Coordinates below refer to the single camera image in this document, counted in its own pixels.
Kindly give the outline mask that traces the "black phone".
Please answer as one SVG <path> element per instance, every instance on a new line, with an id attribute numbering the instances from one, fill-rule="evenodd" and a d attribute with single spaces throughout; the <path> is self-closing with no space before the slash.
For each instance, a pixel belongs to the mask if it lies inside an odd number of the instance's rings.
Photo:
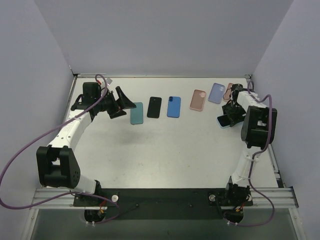
<path id="1" fill-rule="evenodd" d="M 147 117 L 158 119 L 160 117 L 161 105 L 162 105 L 161 97 L 151 96 L 149 98 L 149 103 L 148 103 Z"/>

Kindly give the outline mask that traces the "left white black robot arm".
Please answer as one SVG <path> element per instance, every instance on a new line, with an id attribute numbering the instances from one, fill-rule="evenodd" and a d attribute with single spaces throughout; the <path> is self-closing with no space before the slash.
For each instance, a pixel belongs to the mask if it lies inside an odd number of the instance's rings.
<path id="1" fill-rule="evenodd" d="M 85 129 L 98 113 L 106 112 L 111 119 L 126 115 L 127 109 L 137 106 L 130 101 L 121 88 L 115 88 L 118 99 L 104 84 L 85 82 L 75 103 L 71 106 L 67 124 L 57 136 L 36 151 L 38 176 L 44 187 L 65 188 L 85 193 L 84 199 L 92 206 L 103 199 L 101 184 L 81 173 L 74 150 Z"/>

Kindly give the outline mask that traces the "pink phone case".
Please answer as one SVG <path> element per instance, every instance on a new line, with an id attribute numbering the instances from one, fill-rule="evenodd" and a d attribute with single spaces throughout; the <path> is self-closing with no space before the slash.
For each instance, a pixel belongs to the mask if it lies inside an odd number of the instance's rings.
<path id="1" fill-rule="evenodd" d="M 229 83 L 227 88 L 226 88 L 226 91 L 222 97 L 222 99 L 227 102 L 230 100 L 231 98 L 231 93 L 232 93 L 232 86 L 233 86 L 233 83 Z"/>
<path id="2" fill-rule="evenodd" d="M 195 89 L 191 98 L 189 108 L 193 111 L 201 112 L 204 108 L 206 99 L 206 92 L 203 90 Z"/>

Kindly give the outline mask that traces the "lavender phone case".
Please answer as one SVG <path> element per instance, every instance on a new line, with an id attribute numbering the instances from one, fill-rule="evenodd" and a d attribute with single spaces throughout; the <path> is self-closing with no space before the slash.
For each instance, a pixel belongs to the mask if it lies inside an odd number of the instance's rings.
<path id="1" fill-rule="evenodd" d="M 214 83 L 208 101 L 214 104 L 220 104 L 223 99 L 223 95 L 225 94 L 226 87 L 220 83 Z"/>

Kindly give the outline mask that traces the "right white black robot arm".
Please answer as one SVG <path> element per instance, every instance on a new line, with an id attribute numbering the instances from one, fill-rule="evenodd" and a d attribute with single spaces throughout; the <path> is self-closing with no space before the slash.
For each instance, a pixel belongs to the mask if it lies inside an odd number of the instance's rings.
<path id="1" fill-rule="evenodd" d="M 231 86 L 222 111 L 223 115 L 217 117 L 221 127 L 242 124 L 240 138 L 244 147 L 225 190 L 229 204 L 241 204 L 250 200 L 253 170 L 274 140 L 278 111 L 272 107 L 270 95 L 260 100 L 252 89 L 238 83 Z"/>

